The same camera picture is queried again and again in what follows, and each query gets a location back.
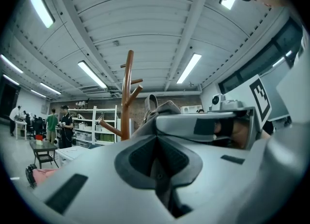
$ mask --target white table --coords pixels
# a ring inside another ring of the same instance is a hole
[[[27,123],[24,122],[24,121],[15,121],[15,135],[16,135],[16,139],[17,138],[17,125],[24,125],[25,127],[25,141],[27,140],[27,129],[26,129],[26,126],[27,126]]]
[[[62,158],[72,161],[75,160],[78,156],[89,152],[90,149],[81,147],[81,146],[73,146],[73,147],[68,147],[68,148],[63,148],[63,149],[58,149],[55,152],[58,154],[59,158],[59,163],[60,166],[63,165]]]

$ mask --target wooden coat rack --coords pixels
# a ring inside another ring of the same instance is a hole
[[[121,114],[121,131],[112,127],[104,120],[101,120],[99,123],[101,126],[107,130],[115,133],[117,136],[121,137],[121,141],[128,140],[130,138],[129,132],[129,107],[130,104],[135,100],[137,95],[141,92],[143,87],[138,85],[132,94],[130,94],[130,85],[143,82],[143,79],[131,80],[131,67],[134,59],[134,52],[130,50],[128,52],[126,64],[121,65],[121,68],[125,68],[125,75],[123,80],[122,88],[122,114]]]

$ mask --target gray floor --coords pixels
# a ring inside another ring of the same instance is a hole
[[[29,138],[25,141],[24,137],[19,136],[18,140],[16,140],[15,136],[12,137],[10,135],[8,126],[0,125],[0,156],[9,176],[19,177],[19,180],[15,183],[29,189],[30,186],[26,178],[25,169],[34,162],[34,154],[29,144]],[[35,164],[39,168],[38,160],[36,160]],[[52,164],[42,164],[42,169],[54,168],[57,168],[54,162]]]

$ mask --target black wristband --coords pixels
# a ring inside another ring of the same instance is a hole
[[[219,122],[221,123],[221,131],[216,133],[216,135],[231,137],[233,133],[233,118],[219,119]]]

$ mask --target pink cushion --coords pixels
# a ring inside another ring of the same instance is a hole
[[[43,183],[48,177],[52,176],[58,169],[34,169],[32,174],[37,184]]]

